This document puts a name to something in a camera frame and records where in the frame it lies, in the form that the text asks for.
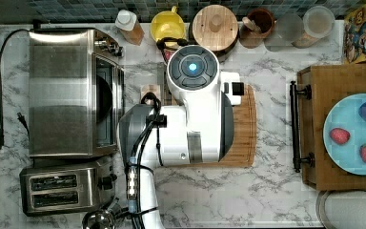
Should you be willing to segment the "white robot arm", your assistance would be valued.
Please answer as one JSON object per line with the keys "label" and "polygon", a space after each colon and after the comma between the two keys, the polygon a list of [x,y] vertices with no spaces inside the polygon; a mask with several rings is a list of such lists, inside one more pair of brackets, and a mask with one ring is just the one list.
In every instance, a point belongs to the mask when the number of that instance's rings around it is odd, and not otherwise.
{"label": "white robot arm", "polygon": [[[155,168],[218,162],[234,141],[233,107],[244,94],[238,73],[221,71],[213,52],[188,45],[171,56],[166,80],[174,105],[162,105],[147,93],[118,122],[133,229],[165,229],[153,181]],[[148,98],[152,105],[146,103]]]}

